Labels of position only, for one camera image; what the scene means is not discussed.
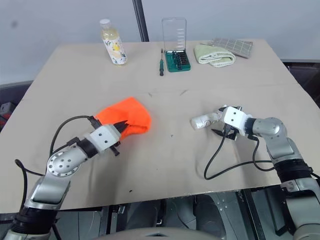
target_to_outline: folded towel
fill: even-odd
[[[151,125],[151,117],[145,107],[134,97],[111,105],[96,116],[103,125],[126,121],[129,126],[121,133],[121,139],[131,134],[144,134]]]
[[[232,52],[219,46],[196,45],[194,55],[198,63],[210,64],[216,68],[231,65],[236,61]]]

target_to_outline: light green towel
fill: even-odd
[[[236,61],[232,52],[220,46],[196,45],[194,55],[198,63],[210,64],[216,68],[231,65]]]

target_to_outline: plastic bottle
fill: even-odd
[[[196,116],[191,119],[191,126],[193,127],[194,130],[203,129],[219,121],[221,118],[221,115],[222,115],[221,111],[216,111],[216,112],[208,113],[206,115]]]
[[[101,38],[112,62],[116,65],[125,64],[127,61],[127,54],[118,31],[112,27],[109,19],[101,19],[100,26],[102,27]]]

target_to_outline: orange cloth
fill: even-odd
[[[129,97],[105,108],[95,118],[103,125],[127,121],[129,126],[121,133],[121,139],[131,134],[146,133],[152,121],[145,107],[134,97]]]

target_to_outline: screwdriver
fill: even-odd
[[[164,60],[162,59],[164,50],[161,48],[161,60],[160,60],[160,76],[164,75]]]

